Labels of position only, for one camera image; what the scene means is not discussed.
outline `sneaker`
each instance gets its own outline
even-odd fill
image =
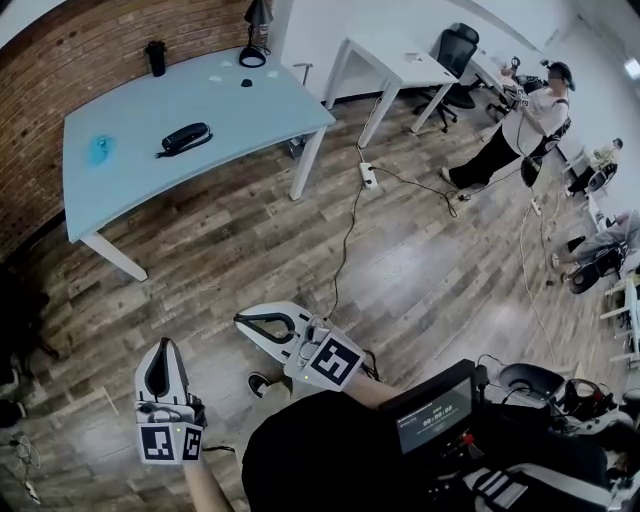
[[[458,188],[456,184],[453,181],[451,181],[451,175],[449,174],[448,167],[440,167],[440,177],[452,187]]]
[[[247,384],[249,384],[249,389],[254,395],[258,398],[262,398],[267,391],[267,388],[271,386],[271,381],[261,373],[254,372],[249,375]]]

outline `black office chair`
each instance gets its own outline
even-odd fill
[[[480,36],[478,33],[464,23],[459,23],[456,30],[445,30],[442,33],[442,40],[440,42],[438,62],[453,76],[460,78],[469,63],[469,60],[478,49],[479,41]],[[439,88],[440,87],[430,87],[422,90],[419,94],[429,99],[430,103]],[[415,115],[419,115],[425,108],[427,108],[429,103],[420,105],[413,111],[413,113]],[[438,114],[440,114],[442,122],[444,123],[444,128],[442,128],[444,133],[447,133],[449,130],[447,118],[444,115],[445,112],[452,116],[452,121],[454,123],[458,122],[458,116],[448,108],[447,105],[464,109],[472,109],[476,106],[473,98],[469,94],[468,86],[453,84],[451,89],[449,89],[442,101],[436,107],[436,110],[438,111]]]

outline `small monitor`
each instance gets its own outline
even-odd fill
[[[468,378],[442,396],[396,420],[402,453],[409,453],[445,433],[471,416],[472,409],[471,379]]]
[[[476,380],[475,364],[463,359],[380,405],[398,455],[424,460],[468,431],[479,400]]]

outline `desk lamp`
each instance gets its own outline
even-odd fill
[[[256,26],[269,25],[273,21],[273,15],[265,0],[253,0],[244,19],[249,23],[249,42],[240,52],[240,65],[245,68],[259,68],[265,65],[267,58],[260,51],[261,48],[253,44],[253,33]]]

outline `white wall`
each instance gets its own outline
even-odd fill
[[[483,17],[483,9],[476,3],[479,1],[486,3],[490,0],[276,0],[276,10],[279,3],[289,3],[290,18],[285,37],[278,30],[274,34],[275,39],[284,40],[274,54],[288,67],[299,62],[312,62],[314,68],[309,75],[308,87],[318,99],[323,100],[334,60],[349,34],[400,31],[435,54],[442,31],[462,22],[478,31],[479,46],[489,56],[498,56],[506,62],[517,55],[523,63],[523,73],[539,74],[540,52],[498,28],[490,16]],[[532,10],[535,11],[537,2],[516,2],[522,17],[526,18]],[[560,13],[556,17],[550,16],[548,11],[544,11],[544,16],[536,14],[536,19],[545,20],[543,38],[547,38],[556,28],[567,24],[567,18],[573,12],[572,4],[565,0],[540,2],[547,8],[551,6],[549,2],[553,2],[556,13]],[[300,69],[293,72],[302,74]],[[346,80],[338,96],[374,92],[380,90],[380,86],[379,76],[368,64],[354,57],[347,66]]]
[[[13,0],[0,14],[0,48],[64,0]]]
[[[618,174],[598,204],[607,215],[640,209],[640,99],[624,67],[582,21],[547,53],[566,62],[576,82],[570,97],[572,125],[563,147],[573,143],[593,150],[620,137],[625,145]]]
[[[471,1],[500,18],[540,51],[565,32],[575,19],[574,6],[563,0]]]

